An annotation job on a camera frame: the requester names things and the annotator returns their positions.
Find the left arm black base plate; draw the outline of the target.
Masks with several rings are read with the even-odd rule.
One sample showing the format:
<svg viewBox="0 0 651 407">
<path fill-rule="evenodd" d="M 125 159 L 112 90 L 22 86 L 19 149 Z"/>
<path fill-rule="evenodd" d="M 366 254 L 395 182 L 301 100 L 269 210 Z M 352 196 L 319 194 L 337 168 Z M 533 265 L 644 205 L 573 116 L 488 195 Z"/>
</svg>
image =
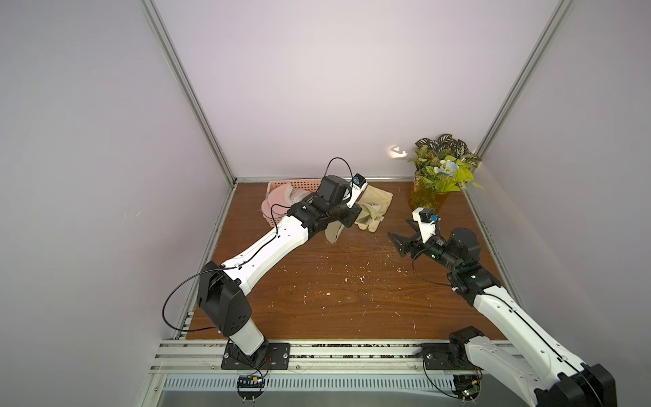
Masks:
<svg viewBox="0 0 651 407">
<path fill-rule="evenodd" d="M 290 354 L 290 343 L 263 342 L 252 355 L 246 355 L 234 342 L 229 340 L 225 346 L 221 369 L 287 370 Z"/>
</svg>

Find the pink baseball cap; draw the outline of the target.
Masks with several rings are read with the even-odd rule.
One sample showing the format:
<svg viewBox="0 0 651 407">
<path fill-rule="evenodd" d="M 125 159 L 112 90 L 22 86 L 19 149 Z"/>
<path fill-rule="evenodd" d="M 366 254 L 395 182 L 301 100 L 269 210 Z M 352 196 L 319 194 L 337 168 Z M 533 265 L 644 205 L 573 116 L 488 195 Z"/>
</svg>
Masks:
<svg viewBox="0 0 651 407">
<path fill-rule="evenodd" d="M 291 184 L 282 184 L 271 190 L 261 204 L 263 217 L 273 226 L 274 221 L 281 220 L 296 203 L 308 197 L 310 192 L 295 188 Z"/>
</svg>

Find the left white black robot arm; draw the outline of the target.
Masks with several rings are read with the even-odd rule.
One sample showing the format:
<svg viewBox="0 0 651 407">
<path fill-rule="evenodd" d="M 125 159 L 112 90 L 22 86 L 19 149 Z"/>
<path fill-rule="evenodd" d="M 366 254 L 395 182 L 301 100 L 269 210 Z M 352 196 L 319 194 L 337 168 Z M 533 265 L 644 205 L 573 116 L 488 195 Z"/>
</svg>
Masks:
<svg viewBox="0 0 651 407">
<path fill-rule="evenodd" d="M 265 357 L 268 340 L 252 319 L 247 296 L 281 259 L 330 224 L 351 227 L 361 212 L 357 200 L 367 187 L 360 174 L 349 181 L 324 176 L 317 190 L 289 207 L 264 237 L 222 265 L 211 261 L 204 266 L 197 305 L 249 364 Z"/>
</svg>

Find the beige baseball cap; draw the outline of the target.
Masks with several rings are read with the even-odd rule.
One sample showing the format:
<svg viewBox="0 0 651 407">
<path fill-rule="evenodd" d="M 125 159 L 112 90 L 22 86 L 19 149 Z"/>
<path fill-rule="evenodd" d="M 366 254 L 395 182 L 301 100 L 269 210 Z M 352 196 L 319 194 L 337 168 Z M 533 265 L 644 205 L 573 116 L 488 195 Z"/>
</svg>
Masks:
<svg viewBox="0 0 651 407">
<path fill-rule="evenodd" d="M 345 203 L 341 203 L 331 208 L 329 212 L 329 220 L 331 222 L 325 229 L 325 238 L 329 244 L 335 244 L 337 242 L 344 228 L 349 228 L 354 225 L 361 210 L 361 207 L 357 203 L 354 203 L 351 207 L 348 207 Z"/>
</svg>

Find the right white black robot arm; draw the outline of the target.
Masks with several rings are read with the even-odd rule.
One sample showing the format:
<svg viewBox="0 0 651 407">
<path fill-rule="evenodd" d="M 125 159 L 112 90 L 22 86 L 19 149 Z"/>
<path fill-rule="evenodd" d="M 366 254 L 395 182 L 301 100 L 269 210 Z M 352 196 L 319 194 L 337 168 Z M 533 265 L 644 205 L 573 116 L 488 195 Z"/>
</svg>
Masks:
<svg viewBox="0 0 651 407">
<path fill-rule="evenodd" d="M 500 281 L 480 262 L 473 231 L 458 227 L 449 238 L 439 218 L 416 214 L 412 237 L 388 233 L 402 257 L 426 257 L 447 269 L 451 289 L 484 315 L 519 351 L 500 349 L 483 332 L 467 327 L 450 334 L 450 354 L 494 376 L 529 406 L 615 406 L 615 378 L 600 364 L 588 365 L 522 310 Z"/>
</svg>

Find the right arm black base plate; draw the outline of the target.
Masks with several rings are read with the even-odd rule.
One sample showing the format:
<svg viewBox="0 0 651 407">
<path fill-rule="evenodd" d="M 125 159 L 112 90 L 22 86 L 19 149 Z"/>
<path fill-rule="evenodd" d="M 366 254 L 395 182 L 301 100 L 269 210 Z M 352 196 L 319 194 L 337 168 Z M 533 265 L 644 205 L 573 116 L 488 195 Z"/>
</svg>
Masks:
<svg viewBox="0 0 651 407">
<path fill-rule="evenodd" d="M 474 371 L 481 367 L 471 363 L 462 345 L 450 343 L 425 343 L 415 355 L 420 358 L 428 371 Z"/>
</svg>

